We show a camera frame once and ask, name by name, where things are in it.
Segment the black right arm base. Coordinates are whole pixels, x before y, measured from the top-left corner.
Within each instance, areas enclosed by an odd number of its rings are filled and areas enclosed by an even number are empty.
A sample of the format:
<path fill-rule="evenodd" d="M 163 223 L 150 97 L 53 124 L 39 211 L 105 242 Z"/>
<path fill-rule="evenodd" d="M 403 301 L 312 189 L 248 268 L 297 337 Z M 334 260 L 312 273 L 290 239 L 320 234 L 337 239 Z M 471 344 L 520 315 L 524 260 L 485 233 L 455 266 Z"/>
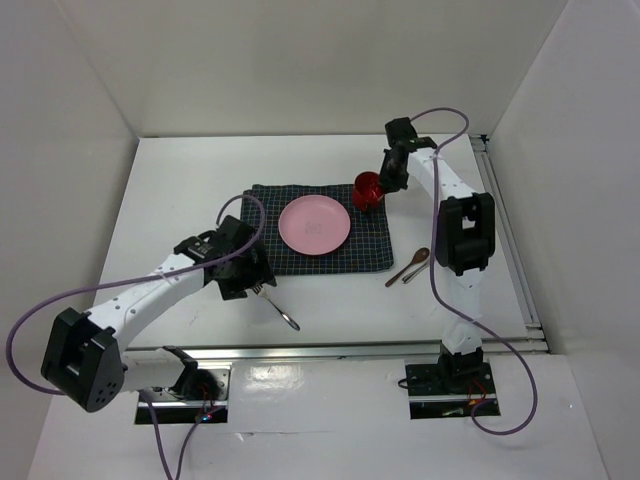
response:
<path fill-rule="evenodd" d="M 435 362 L 408 363 L 397 386 L 408 396 L 410 418 L 448 419 L 500 416 L 497 390 L 490 364 L 483 361 L 471 369 L 455 370 L 449 355 Z"/>

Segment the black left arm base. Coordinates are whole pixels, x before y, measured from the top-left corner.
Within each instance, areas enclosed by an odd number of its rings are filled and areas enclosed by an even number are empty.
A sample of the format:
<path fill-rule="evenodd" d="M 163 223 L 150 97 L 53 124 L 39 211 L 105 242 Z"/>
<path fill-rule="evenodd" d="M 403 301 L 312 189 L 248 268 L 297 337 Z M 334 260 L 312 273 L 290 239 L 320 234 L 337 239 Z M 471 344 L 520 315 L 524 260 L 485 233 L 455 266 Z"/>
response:
<path fill-rule="evenodd" d="M 187 352 L 177 347 L 164 347 L 163 352 L 179 362 L 179 375 L 167 386 L 145 389 L 160 425 L 187 425 L 228 422 L 231 366 L 213 363 L 202 366 Z"/>

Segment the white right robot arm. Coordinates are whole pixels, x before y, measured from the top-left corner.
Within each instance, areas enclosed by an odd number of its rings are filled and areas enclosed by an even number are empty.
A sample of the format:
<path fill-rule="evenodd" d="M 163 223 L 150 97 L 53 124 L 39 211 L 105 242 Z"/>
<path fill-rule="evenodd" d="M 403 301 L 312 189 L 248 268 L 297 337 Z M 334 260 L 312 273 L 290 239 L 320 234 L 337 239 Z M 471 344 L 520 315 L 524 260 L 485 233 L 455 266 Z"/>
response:
<path fill-rule="evenodd" d="M 438 365 L 436 379 L 444 390 L 457 392 L 471 379 L 468 364 L 483 362 L 479 284 L 496 249 L 495 201 L 463 181 L 442 157 L 443 147 L 419 136 L 410 118 L 389 121 L 385 133 L 382 190 L 405 190 L 413 177 L 433 201 L 429 282 L 450 316 L 441 339 L 441 355 L 448 360 Z"/>

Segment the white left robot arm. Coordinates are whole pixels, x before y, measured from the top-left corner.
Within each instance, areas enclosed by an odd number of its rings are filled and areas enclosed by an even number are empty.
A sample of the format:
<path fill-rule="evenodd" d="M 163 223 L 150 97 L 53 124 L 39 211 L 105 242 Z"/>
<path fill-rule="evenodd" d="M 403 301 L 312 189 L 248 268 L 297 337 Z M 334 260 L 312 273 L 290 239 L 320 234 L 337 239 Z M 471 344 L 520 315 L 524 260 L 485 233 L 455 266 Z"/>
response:
<path fill-rule="evenodd" d="M 42 376 L 85 411 L 103 409 L 117 394 L 165 390 L 181 400 L 213 400 L 220 382 L 184 350 L 164 345 L 130 354 L 132 341 L 178 302 L 211 283 L 223 300 L 247 297 L 276 280 L 256 228 L 226 216 L 214 230 L 181 241 L 151 274 L 87 311 L 57 315 Z"/>

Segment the dark checked cloth placemat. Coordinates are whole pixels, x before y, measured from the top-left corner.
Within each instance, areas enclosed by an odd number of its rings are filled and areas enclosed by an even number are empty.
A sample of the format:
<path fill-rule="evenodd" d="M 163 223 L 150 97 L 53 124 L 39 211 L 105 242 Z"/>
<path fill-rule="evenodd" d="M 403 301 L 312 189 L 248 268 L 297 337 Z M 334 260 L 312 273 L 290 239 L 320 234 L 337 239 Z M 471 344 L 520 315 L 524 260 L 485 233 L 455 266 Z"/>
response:
<path fill-rule="evenodd" d="M 261 235 L 269 263 L 276 276 L 375 273 L 390 269 L 394 263 L 385 205 L 370 213 L 356 208 L 349 184 L 324 186 L 260 185 L 246 191 L 258 199 L 266 211 Z M 278 220 L 291 201 L 305 195 L 324 195 L 338 201 L 347 210 L 351 229 L 345 242 L 326 255 L 307 256 L 292 250 L 280 237 Z"/>

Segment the red ceramic mug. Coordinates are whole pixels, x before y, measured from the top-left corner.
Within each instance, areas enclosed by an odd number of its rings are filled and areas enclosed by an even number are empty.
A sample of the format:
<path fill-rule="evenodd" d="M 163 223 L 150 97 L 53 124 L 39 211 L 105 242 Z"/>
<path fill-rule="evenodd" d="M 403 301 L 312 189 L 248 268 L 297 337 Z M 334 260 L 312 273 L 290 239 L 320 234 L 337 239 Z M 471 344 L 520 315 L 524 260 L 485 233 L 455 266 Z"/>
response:
<path fill-rule="evenodd" d="M 379 184 L 379 174 L 373 171 L 360 173 L 354 180 L 352 200 L 355 207 L 363 212 L 377 209 L 384 199 L 384 191 Z"/>

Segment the pink plastic plate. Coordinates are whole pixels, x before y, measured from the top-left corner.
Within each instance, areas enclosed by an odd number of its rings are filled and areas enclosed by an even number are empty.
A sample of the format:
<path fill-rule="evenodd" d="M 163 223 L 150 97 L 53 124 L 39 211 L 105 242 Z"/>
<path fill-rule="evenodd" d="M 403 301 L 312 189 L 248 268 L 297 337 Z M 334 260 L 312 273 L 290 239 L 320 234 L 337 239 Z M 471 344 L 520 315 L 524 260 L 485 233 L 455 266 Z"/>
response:
<path fill-rule="evenodd" d="M 347 240 L 351 219 L 338 201 L 323 195 L 306 195 L 285 206 L 278 231 L 295 252 L 320 256 L 335 251 Z"/>

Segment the silver metal fork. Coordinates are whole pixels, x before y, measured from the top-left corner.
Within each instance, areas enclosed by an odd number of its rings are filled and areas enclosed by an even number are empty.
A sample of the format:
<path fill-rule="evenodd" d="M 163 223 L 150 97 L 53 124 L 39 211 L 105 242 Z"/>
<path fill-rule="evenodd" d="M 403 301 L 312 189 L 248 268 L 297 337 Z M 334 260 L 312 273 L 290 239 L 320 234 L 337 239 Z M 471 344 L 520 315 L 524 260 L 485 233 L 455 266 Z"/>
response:
<path fill-rule="evenodd" d="M 287 325 L 289 327 L 291 327 L 293 330 L 299 332 L 301 330 L 300 325 L 287 313 L 285 312 L 282 308 L 280 308 L 268 295 L 267 291 L 265 290 L 263 285 L 256 285 L 252 288 L 252 291 L 254 292 L 255 295 L 257 295 L 259 298 L 262 298 L 263 300 L 267 301 L 277 312 L 278 314 L 282 317 L 282 319 L 287 323 Z"/>

